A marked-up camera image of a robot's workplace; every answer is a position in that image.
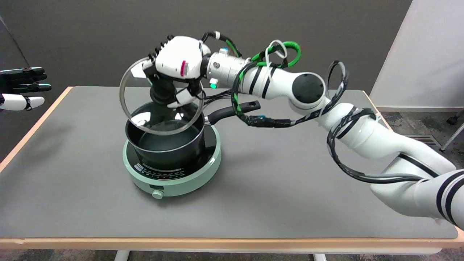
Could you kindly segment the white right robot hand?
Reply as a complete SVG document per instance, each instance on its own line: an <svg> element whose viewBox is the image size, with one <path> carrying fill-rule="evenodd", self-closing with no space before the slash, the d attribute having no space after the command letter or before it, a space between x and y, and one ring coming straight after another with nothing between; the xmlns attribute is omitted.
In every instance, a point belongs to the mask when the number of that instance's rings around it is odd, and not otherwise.
<svg viewBox="0 0 464 261"><path fill-rule="evenodd" d="M203 41L175 36L161 43L142 70L152 88L152 100L168 108L178 108L203 98L202 61L211 54Z"/></svg>

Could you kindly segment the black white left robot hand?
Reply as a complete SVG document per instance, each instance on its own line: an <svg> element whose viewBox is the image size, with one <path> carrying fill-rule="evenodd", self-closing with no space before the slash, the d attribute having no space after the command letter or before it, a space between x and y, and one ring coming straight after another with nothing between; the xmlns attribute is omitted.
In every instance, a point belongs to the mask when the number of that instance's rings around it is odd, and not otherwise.
<svg viewBox="0 0 464 261"><path fill-rule="evenodd" d="M17 68L0 71L0 108L7 111L31 111L44 104L42 96L25 94L50 91L50 84L41 84L47 79L42 67Z"/></svg>

